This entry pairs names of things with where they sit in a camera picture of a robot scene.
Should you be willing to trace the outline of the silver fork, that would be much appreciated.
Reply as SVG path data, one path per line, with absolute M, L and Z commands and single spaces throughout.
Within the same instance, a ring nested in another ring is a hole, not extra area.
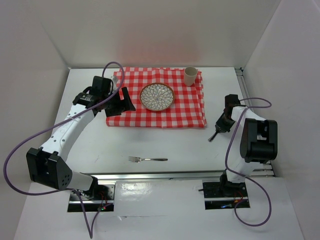
M 166 162 L 168 161 L 167 158 L 141 158 L 136 156 L 129 156 L 128 160 L 135 163 L 140 163 L 143 161 L 157 161 L 157 162 Z

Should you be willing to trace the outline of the beige paper cup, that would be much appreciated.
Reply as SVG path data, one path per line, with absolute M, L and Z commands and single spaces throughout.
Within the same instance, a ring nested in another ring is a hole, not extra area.
M 192 86 L 197 78 L 198 70 L 195 67 L 189 66 L 184 69 L 183 81 L 187 87 Z

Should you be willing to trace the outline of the floral patterned plate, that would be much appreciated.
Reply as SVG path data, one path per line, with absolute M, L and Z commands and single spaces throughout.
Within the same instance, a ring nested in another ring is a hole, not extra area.
M 146 109 L 161 112 L 170 108 L 174 103 L 175 93 L 167 84 L 155 82 L 142 88 L 139 100 Z

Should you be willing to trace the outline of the silver knife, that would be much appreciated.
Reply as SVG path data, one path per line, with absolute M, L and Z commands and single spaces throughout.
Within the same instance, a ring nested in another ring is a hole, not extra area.
M 216 132 L 208 139 L 208 141 L 209 141 L 209 142 L 212 142 L 218 133 L 219 133 L 219 132 L 216 131 Z

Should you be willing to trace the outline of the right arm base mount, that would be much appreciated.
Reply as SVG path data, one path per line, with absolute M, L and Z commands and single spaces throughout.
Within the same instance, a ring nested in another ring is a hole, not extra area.
M 247 187 L 244 182 L 232 183 L 222 174 L 219 181 L 205 181 L 198 190 L 203 193 L 206 210 L 250 208 Z

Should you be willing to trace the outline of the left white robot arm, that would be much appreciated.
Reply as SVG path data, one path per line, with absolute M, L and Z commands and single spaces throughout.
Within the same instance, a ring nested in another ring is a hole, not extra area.
M 116 76 L 94 76 L 92 85 L 74 98 L 65 123 L 39 148 L 28 150 L 26 160 L 33 182 L 59 191 L 77 190 L 88 200 L 104 190 L 96 177 L 71 170 L 67 158 L 78 137 L 99 112 L 113 117 L 135 111 L 128 89 L 122 87 L 122 92 L 118 92 L 119 83 Z

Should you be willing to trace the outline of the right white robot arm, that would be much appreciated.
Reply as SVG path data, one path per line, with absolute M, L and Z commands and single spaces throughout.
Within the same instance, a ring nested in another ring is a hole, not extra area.
M 219 178 L 218 191 L 232 197 L 245 187 L 245 177 L 259 165 L 275 160 L 278 154 L 278 123 L 264 119 L 250 110 L 237 94 L 224 97 L 224 110 L 215 123 L 215 135 L 230 132 L 233 125 L 242 131 L 239 154 Z

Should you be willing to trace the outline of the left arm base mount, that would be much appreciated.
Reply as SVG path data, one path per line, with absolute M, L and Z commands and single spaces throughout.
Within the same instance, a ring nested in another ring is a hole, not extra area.
M 115 208 L 114 195 L 115 184 L 99 184 L 97 188 L 89 193 L 89 191 L 76 190 L 69 195 L 68 213 L 80 213 L 84 210 L 89 213 L 113 212 Z

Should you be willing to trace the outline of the red white checkered cloth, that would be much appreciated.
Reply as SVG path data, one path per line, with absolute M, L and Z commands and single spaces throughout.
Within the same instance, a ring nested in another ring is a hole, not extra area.
M 109 127 L 205 128 L 205 104 L 202 72 L 198 71 L 192 86 L 184 84 L 183 68 L 124 67 L 124 83 L 135 111 L 107 117 Z M 152 83 L 163 83 L 174 92 L 173 104 L 163 111 L 151 111 L 140 101 L 142 89 Z

